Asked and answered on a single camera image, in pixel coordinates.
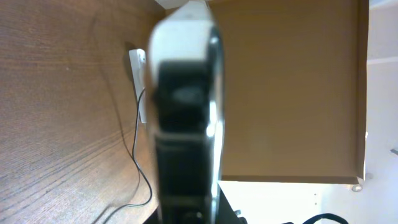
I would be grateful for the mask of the black Galaxy smartphone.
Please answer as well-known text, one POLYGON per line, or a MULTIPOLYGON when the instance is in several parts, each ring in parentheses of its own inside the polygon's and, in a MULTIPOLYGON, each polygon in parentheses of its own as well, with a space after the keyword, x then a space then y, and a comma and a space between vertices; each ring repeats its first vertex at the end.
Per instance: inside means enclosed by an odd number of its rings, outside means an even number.
POLYGON ((161 223, 214 223, 224 141, 224 55, 205 1, 160 21, 148 47, 146 113, 161 223))

